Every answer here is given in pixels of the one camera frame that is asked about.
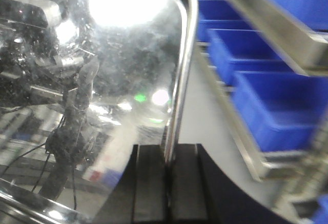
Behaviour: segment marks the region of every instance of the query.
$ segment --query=metal bar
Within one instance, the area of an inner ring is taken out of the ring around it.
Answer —
[[[268,0],[230,0],[283,56],[306,75],[328,75],[328,41]]]
[[[227,92],[226,86],[211,67],[207,57],[201,54],[198,47],[195,50],[195,56],[223,109],[232,137],[252,177],[257,181],[262,181],[268,178],[293,176],[296,167],[299,165],[299,159],[305,152],[262,153],[230,102],[230,94]]]

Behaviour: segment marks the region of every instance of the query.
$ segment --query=storage rack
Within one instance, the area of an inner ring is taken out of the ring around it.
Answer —
[[[328,76],[328,41],[288,12],[268,0],[229,0],[265,40],[281,52],[282,59],[297,73]],[[293,176],[275,203],[274,211],[297,222],[313,214],[316,198],[322,194],[328,177],[328,115],[323,119],[310,151],[263,153],[230,102],[231,89],[215,72],[205,53],[207,45],[198,43],[200,63],[227,118],[233,139],[255,180]]]
[[[304,151],[266,152],[257,147],[253,136],[241,120],[230,102],[231,87],[220,80],[201,47],[195,50],[195,57],[205,73],[212,90],[224,110],[224,114],[231,128],[233,139],[242,155],[252,177],[261,181],[268,178],[284,178],[294,174],[299,158],[305,155]]]

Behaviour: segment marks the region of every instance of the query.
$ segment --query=stainless steel mirror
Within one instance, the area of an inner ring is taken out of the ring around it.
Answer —
[[[0,0],[0,198],[83,223],[134,144],[169,162],[196,20],[196,0]]]

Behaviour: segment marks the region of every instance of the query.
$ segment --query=metal rail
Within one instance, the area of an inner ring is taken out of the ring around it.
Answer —
[[[229,0],[296,72],[328,75],[328,41],[268,0]]]

